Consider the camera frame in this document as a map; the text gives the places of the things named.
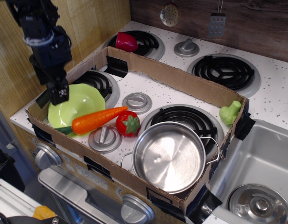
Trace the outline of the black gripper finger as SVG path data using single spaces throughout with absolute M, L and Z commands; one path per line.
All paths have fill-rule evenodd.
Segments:
M 69 100 L 69 84 L 66 78 L 47 82 L 46 87 L 53 105 L 58 105 Z

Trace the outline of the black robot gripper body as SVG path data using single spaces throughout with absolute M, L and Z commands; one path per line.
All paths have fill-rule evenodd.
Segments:
M 71 39 L 62 27 L 53 29 L 52 42 L 32 47 L 29 57 L 41 85 L 61 83 L 66 76 L 64 66 L 72 60 Z

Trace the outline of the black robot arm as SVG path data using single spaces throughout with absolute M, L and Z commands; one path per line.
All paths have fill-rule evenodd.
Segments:
M 69 99 L 65 65 L 71 61 L 71 39 L 57 25 L 58 8 L 49 0 L 8 0 L 8 9 L 23 30 L 23 41 L 31 47 L 29 58 L 53 105 Z

